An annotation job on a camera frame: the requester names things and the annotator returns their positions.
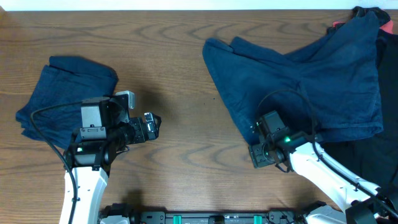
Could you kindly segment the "dark blue denim shorts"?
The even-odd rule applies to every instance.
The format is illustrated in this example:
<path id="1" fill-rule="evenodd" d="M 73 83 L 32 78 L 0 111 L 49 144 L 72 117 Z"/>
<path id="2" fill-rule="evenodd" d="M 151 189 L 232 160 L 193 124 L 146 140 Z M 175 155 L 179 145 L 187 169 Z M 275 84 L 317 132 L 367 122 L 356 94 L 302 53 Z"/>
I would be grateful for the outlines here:
<path id="1" fill-rule="evenodd" d="M 240 37 L 210 38 L 203 59 L 232 120 L 257 144 L 256 119 L 271 111 L 310 132 L 312 118 L 326 142 L 365 139 L 383 130 L 376 67 L 379 21 L 355 17 L 316 42 L 281 54 Z"/>

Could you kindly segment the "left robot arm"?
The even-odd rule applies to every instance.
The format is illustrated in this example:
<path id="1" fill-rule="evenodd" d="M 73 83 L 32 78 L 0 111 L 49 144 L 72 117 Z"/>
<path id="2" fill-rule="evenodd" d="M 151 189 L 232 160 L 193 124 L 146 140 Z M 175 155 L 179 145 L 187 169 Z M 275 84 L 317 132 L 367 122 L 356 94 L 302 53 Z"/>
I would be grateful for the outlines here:
<path id="1" fill-rule="evenodd" d="M 108 206 L 100 215 L 101 199 L 108 184 L 111 164 L 129 145 L 155 140 L 160 116 L 145 113 L 132 118 L 131 92 L 90 98 L 81 103 L 82 126 L 71 136 L 63 153 L 70 170 L 65 174 L 65 198 L 60 223 L 132 223 L 128 209 Z"/>

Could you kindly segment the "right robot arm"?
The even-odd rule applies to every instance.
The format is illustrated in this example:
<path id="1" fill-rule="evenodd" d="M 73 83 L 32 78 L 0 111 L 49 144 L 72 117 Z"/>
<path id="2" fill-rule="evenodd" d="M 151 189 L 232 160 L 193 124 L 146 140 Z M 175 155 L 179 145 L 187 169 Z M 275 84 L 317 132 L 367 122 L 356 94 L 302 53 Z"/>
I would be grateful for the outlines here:
<path id="1" fill-rule="evenodd" d="M 255 168 L 295 172 L 338 206 L 335 210 L 324 203 L 312 205 L 296 223 L 397 222 L 397 189 L 383 189 L 341 165 L 317 143 L 320 135 L 292 132 L 276 111 L 259 117 L 253 130 L 259 135 L 259 144 L 249 146 Z"/>

